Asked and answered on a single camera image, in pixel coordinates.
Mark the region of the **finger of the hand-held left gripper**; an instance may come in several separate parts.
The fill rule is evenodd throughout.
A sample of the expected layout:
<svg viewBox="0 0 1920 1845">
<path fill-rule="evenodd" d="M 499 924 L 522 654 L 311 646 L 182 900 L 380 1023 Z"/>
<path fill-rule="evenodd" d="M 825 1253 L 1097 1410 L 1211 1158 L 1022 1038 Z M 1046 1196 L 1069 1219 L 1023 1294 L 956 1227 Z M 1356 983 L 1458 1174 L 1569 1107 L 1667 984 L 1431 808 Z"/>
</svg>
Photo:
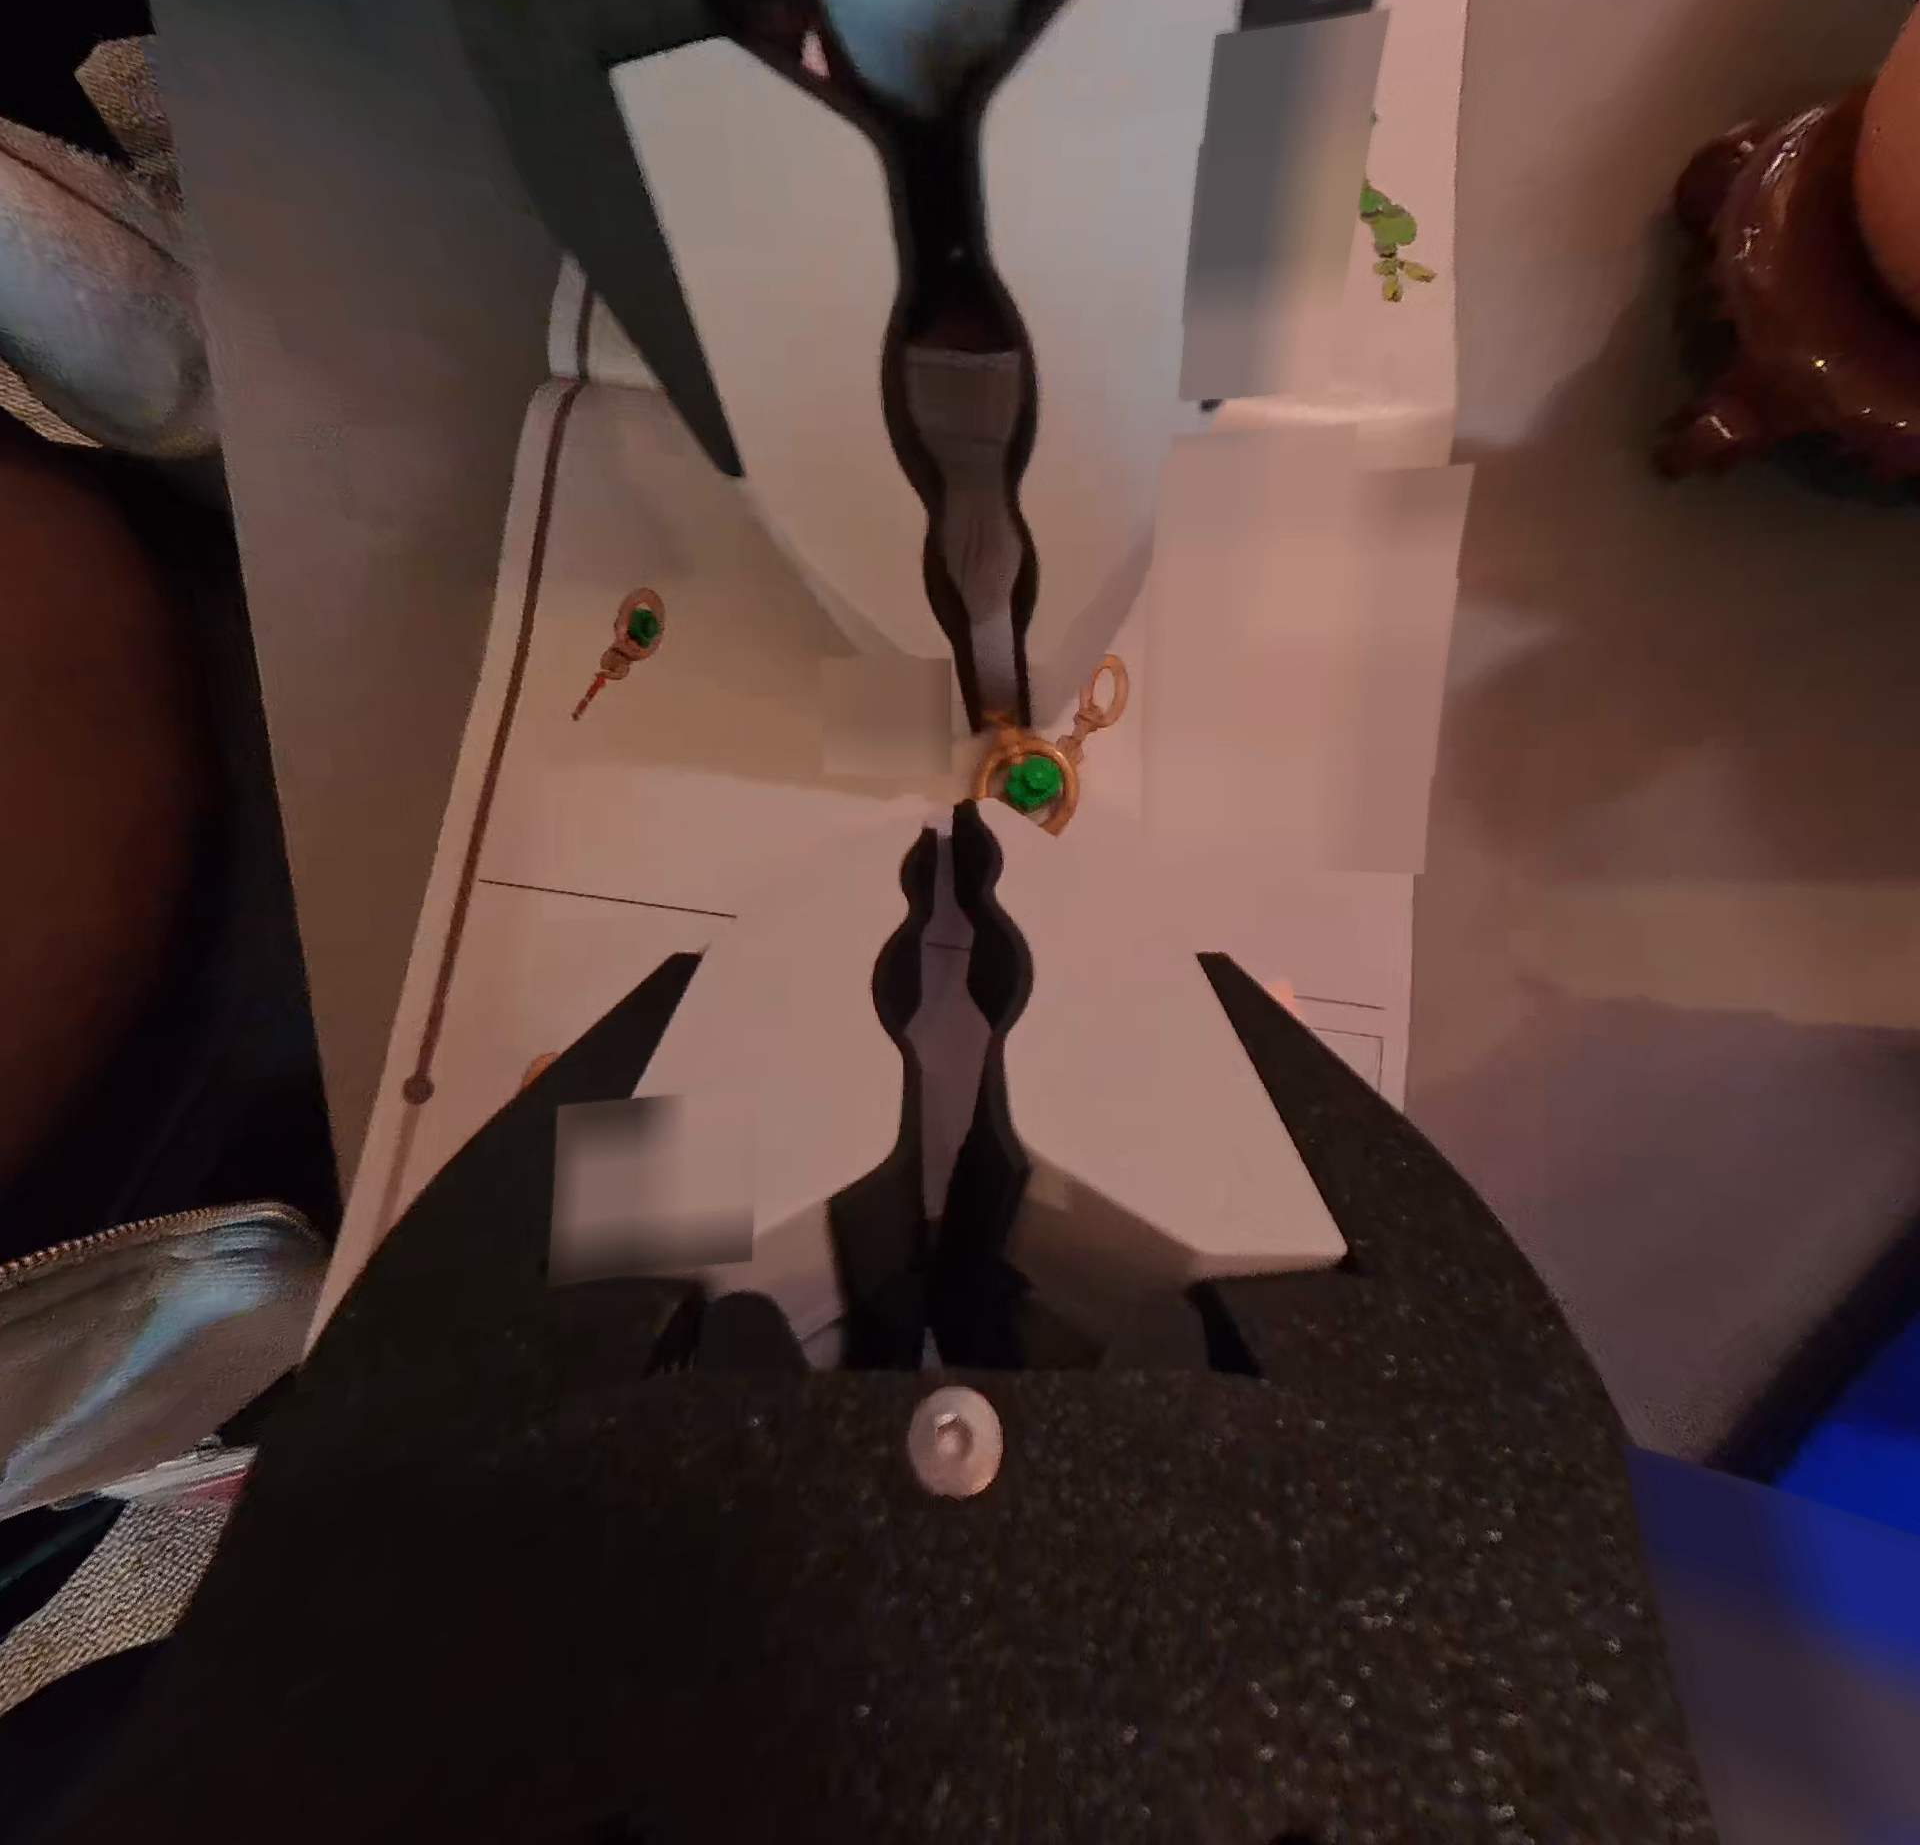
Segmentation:
<svg viewBox="0 0 1920 1845">
<path fill-rule="evenodd" d="M 982 257 L 1025 343 L 1009 461 L 1025 612 L 972 623 L 972 716 L 1043 724 L 1146 575 L 1182 398 L 1187 244 L 1215 40 L 1241 0 L 1013 0 L 967 113 Z"/>
<path fill-rule="evenodd" d="M 967 107 L 732 40 L 612 87 L 741 478 L 889 644 L 996 709 L 996 273 Z"/>
</svg>

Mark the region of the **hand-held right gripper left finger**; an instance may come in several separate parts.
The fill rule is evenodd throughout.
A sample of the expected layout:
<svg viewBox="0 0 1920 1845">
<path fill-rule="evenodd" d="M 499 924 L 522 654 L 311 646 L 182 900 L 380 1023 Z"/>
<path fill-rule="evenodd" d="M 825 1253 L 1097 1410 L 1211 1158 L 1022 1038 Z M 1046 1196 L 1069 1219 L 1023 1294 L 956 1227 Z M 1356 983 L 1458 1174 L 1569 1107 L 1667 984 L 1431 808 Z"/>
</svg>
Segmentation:
<svg viewBox="0 0 1920 1845">
<path fill-rule="evenodd" d="M 700 954 L 638 1079 L 630 1255 L 715 1297 L 757 1293 L 805 1353 L 853 1287 L 829 1206 L 875 1181 L 925 1224 L 922 935 L 940 866 L 925 823 L 793 861 Z"/>
</svg>

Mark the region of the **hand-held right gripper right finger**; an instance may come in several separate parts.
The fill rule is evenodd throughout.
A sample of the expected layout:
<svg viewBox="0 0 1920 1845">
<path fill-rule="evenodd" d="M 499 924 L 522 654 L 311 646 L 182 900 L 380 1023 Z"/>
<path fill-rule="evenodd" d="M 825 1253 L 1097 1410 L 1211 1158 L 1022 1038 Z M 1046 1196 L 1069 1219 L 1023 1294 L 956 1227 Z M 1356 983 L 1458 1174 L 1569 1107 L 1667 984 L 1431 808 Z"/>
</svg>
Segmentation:
<svg viewBox="0 0 1920 1845">
<path fill-rule="evenodd" d="M 944 1204 L 945 1363 L 1094 1363 L 1195 1287 L 1338 1266 L 1171 864 L 1001 803 L 958 807 L 949 853 L 986 1045 Z"/>
</svg>

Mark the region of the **gold ring piece green stud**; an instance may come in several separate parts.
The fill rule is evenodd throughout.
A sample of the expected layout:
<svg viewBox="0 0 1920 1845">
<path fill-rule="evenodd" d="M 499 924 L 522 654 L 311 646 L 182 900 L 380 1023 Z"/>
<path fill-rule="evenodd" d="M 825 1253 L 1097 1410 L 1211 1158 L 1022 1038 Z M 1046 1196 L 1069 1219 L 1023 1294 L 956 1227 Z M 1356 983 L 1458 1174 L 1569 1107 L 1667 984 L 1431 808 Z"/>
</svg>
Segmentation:
<svg viewBox="0 0 1920 1845">
<path fill-rule="evenodd" d="M 972 774 L 969 799 L 996 799 L 1038 828 L 1060 834 L 1072 823 L 1082 797 L 1082 757 L 1079 732 L 1043 739 L 1009 718 L 997 718 Z"/>
</svg>

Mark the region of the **white instruction booklet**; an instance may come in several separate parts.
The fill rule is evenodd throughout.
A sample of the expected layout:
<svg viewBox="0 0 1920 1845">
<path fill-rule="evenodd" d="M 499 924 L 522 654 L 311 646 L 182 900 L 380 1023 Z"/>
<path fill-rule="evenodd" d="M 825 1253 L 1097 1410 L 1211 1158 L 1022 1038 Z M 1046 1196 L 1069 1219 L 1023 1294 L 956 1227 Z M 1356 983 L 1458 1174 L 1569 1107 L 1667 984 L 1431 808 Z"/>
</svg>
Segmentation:
<svg viewBox="0 0 1920 1845">
<path fill-rule="evenodd" d="M 855 78 L 967 107 L 1013 0 L 824 0 Z M 1110 644 L 1043 724 L 969 716 L 824 589 L 700 449 L 569 261 L 528 409 L 492 626 L 327 1294 L 419 1208 L 489 1219 L 533 1117 L 533 1273 L 638 1271 L 633 1095 L 707 945 L 792 863 L 936 831 L 922 1002 L 925 1219 L 987 1027 L 953 811 L 1009 718 L 1082 735 L 1084 816 L 1169 863 L 1201 959 L 1254 983 L 1307 1067 L 1406 1095 L 1414 880 L 1473 469 L 1451 462 L 1455 167 L 1470 0 L 1241 0 L 1213 42 L 1153 544 Z M 993 276 L 993 615 L 1020 636 L 1009 485 L 1027 345 Z"/>
</svg>

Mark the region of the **brown brick pot stand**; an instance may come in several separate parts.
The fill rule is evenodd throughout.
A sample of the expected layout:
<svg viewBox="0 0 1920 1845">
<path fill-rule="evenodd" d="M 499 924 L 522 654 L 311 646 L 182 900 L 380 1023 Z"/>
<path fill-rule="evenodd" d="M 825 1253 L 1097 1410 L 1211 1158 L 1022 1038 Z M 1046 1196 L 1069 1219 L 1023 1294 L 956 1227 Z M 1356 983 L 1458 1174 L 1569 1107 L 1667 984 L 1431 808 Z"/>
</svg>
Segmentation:
<svg viewBox="0 0 1920 1845">
<path fill-rule="evenodd" d="M 1837 497 L 1916 504 L 1916 320 L 1859 233 L 1864 82 L 1697 149 L 1671 192 L 1692 396 L 1655 430 L 1667 481 L 1776 462 Z"/>
</svg>

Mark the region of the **pink brick flower pot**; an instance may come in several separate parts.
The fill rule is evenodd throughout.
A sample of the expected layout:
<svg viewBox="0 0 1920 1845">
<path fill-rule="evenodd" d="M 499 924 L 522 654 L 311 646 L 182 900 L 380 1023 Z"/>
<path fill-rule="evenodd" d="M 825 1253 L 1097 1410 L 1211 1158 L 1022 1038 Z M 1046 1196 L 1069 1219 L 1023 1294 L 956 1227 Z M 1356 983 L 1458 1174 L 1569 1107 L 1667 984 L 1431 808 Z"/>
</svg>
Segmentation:
<svg viewBox="0 0 1920 1845">
<path fill-rule="evenodd" d="M 1885 291 L 1917 319 L 1917 10 L 1907 13 L 1862 105 L 1851 194 Z"/>
</svg>

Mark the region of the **blue plastic bin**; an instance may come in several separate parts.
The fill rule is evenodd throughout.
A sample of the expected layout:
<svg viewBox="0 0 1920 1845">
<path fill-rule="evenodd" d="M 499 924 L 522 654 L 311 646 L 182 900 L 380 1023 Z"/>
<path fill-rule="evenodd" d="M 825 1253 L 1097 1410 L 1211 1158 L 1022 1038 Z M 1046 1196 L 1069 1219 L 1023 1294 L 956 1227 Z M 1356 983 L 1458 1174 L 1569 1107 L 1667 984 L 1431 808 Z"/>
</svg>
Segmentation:
<svg viewBox="0 0 1920 1845">
<path fill-rule="evenodd" d="M 1626 1421 L 1646 1569 L 1723 1841 L 1917 1840 L 1916 1402 L 1844 1402 L 1776 1483 Z"/>
</svg>

